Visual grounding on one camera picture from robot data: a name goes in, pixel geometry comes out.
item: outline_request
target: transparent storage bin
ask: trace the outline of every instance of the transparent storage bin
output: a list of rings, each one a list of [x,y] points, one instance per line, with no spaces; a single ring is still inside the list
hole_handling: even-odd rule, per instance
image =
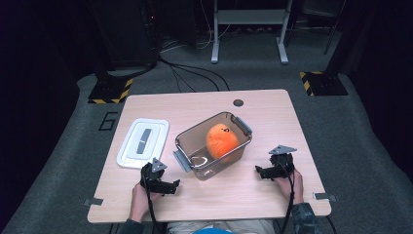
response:
[[[237,136],[240,145],[219,159],[213,159],[207,151],[206,137],[207,132],[217,124],[228,126]],[[241,118],[230,112],[221,112],[179,134],[175,139],[178,150],[173,155],[182,170],[187,173],[193,171],[198,179],[206,180],[240,160],[251,139],[252,130]]]

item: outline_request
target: container lid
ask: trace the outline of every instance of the container lid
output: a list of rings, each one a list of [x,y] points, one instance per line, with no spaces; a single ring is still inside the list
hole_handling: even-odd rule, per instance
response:
[[[118,165],[140,169],[154,158],[159,160],[168,131],[166,120],[139,118],[133,121],[118,153]]]

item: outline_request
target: sleeve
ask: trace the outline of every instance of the sleeve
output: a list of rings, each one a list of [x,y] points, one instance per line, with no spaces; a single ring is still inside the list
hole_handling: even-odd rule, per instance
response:
[[[308,203],[296,204],[292,207],[292,223],[296,234],[321,234],[319,222]]]
[[[131,219],[127,219],[124,226],[122,227],[120,234],[142,234],[143,233],[143,224]]]

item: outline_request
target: light wood table surface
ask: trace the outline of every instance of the light wood table surface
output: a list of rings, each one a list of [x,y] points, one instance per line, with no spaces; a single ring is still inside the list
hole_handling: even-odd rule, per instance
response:
[[[235,99],[244,101],[237,107]],[[193,172],[185,173],[175,160],[177,135],[222,111],[228,111],[252,129],[252,141],[235,164],[212,178],[201,181]],[[140,170],[118,166],[116,157],[132,122],[137,118],[164,119],[169,134],[160,160],[168,166],[162,181],[180,179],[175,194],[157,200],[154,212],[159,221],[224,220],[284,217],[287,201],[278,186],[261,179],[255,165],[272,167],[269,151],[278,145],[297,148],[292,152],[294,165],[304,178],[304,200],[316,215],[329,215],[326,200],[316,200],[313,192],[324,188],[316,165],[285,90],[258,90],[165,95],[130,96],[118,123],[88,220],[92,223],[124,222],[129,215],[131,190],[140,180]],[[150,220],[148,214],[144,220]]]

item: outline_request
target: small round hole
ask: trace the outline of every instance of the small round hole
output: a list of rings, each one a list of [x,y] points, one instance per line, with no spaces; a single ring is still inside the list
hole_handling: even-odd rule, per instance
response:
[[[241,107],[241,106],[244,105],[244,101],[241,100],[241,99],[235,99],[233,103],[234,103],[234,105],[237,106],[237,107]]]

